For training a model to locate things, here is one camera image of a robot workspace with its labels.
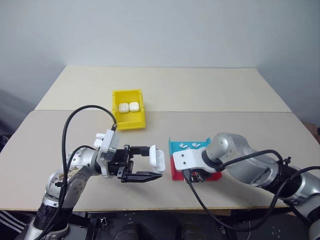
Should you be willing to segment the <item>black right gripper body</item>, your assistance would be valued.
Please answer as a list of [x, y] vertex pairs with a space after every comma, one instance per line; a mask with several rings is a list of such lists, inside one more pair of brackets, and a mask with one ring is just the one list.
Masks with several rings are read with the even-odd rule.
[[208, 178], [208, 172], [203, 169], [184, 169], [182, 175], [187, 184], [204, 182]]

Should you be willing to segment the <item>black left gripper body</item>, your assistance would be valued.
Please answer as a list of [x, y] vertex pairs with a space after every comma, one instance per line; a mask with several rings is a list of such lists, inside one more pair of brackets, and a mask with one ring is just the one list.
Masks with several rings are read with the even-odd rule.
[[108, 172], [112, 177], [117, 177], [121, 182], [133, 182], [132, 170], [134, 162], [133, 154], [129, 145], [124, 149], [117, 149], [113, 159], [108, 163]]

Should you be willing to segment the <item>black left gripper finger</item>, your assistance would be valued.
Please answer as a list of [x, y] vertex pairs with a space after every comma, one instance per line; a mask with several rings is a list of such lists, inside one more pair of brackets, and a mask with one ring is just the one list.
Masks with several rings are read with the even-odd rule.
[[131, 146], [130, 155], [140, 155], [142, 157], [148, 157], [150, 155], [150, 147], [148, 146]]
[[163, 175], [149, 171], [137, 171], [136, 173], [125, 173], [121, 178], [122, 183], [146, 183], [157, 180]]

